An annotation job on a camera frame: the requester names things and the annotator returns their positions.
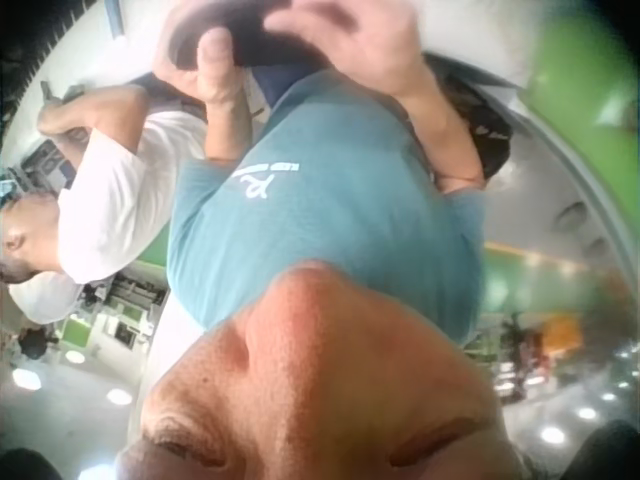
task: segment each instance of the man in white t-shirt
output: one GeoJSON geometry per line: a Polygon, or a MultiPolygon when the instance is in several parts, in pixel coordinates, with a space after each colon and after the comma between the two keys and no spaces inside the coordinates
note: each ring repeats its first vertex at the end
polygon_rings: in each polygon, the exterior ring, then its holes
{"type": "MultiPolygon", "coordinates": [[[[207,127],[183,110],[151,113],[151,100],[127,85],[43,109],[38,129],[77,175],[58,198],[32,193],[2,209],[0,281],[56,272],[84,285],[120,271],[155,239],[171,215],[180,160],[204,158],[207,127]],[[88,145],[65,136],[74,128],[91,131],[88,145]]],[[[30,287],[35,301],[42,285],[30,287]]]]}

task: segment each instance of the wrist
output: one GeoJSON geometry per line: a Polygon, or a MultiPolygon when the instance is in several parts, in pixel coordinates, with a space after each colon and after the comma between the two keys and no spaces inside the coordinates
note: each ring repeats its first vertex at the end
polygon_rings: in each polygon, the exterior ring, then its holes
{"type": "Polygon", "coordinates": [[[40,133],[49,136],[64,133],[56,125],[59,108],[59,105],[50,103],[40,111],[38,116],[38,131],[40,133]]]}
{"type": "Polygon", "coordinates": [[[424,104],[424,99],[438,91],[438,82],[431,69],[424,63],[411,74],[405,88],[393,97],[404,107],[412,110],[415,105],[424,104]]]}
{"type": "Polygon", "coordinates": [[[209,113],[217,114],[219,112],[231,112],[235,110],[239,105],[244,105],[246,101],[247,100],[244,89],[241,88],[237,92],[229,94],[224,98],[204,101],[203,103],[207,109],[208,115],[209,113]]]}

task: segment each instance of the eye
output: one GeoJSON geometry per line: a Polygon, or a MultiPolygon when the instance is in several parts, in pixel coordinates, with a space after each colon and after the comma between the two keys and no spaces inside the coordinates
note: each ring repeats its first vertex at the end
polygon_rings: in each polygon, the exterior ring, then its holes
{"type": "Polygon", "coordinates": [[[223,468],[227,464],[220,442],[208,435],[192,432],[175,420],[164,420],[148,440],[177,457],[192,460],[206,468],[223,468]]]}

